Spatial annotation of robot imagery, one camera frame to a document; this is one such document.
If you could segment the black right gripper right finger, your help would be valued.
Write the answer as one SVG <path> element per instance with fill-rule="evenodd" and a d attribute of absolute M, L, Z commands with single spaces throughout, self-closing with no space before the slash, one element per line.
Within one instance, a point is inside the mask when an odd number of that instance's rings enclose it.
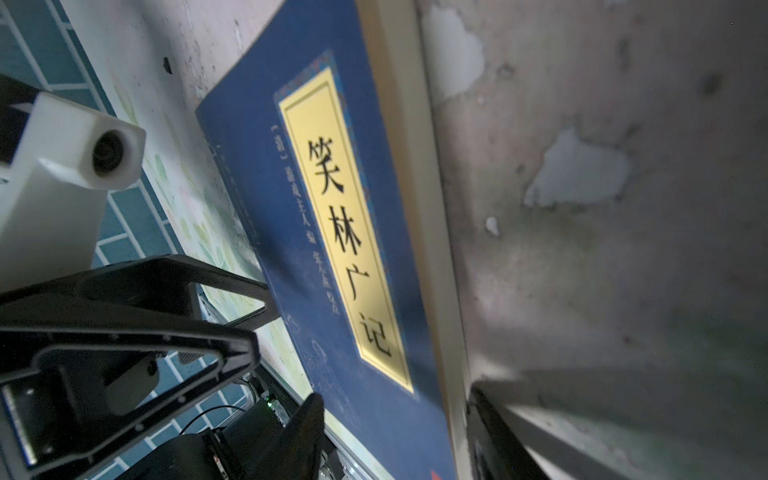
<path fill-rule="evenodd" d="M 467 400 L 467 439 L 474 479 L 549 479 L 478 383 Z"/>

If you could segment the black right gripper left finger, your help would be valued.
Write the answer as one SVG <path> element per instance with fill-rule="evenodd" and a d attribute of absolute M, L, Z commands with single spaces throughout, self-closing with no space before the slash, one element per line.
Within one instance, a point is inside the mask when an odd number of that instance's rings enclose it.
<path fill-rule="evenodd" d="M 285 425 L 265 403 L 239 419 L 239 461 L 246 479 L 317 479 L 324 403 L 309 395 Z"/>

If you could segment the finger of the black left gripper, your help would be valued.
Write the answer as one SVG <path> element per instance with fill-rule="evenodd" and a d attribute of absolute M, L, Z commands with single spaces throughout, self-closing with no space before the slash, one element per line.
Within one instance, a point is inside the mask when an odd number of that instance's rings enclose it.
<path fill-rule="evenodd" d="M 254 368 L 248 331 L 1 332 L 1 476 L 76 479 Z"/>
<path fill-rule="evenodd" d="M 192 319 L 200 313 L 197 284 L 264 303 L 231 321 L 230 325 L 235 328 L 256 330 L 279 318 L 277 304 L 266 283 L 186 255 L 155 256 L 82 271 L 4 292 L 1 301 L 7 303 L 34 294 L 56 293 Z"/>

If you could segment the navy book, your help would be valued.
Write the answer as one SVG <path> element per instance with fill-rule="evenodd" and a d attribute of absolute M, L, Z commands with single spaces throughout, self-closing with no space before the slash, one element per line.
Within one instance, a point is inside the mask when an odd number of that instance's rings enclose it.
<path fill-rule="evenodd" d="M 196 115 L 328 413 L 395 479 L 469 478 L 415 3 L 282 3 Z"/>

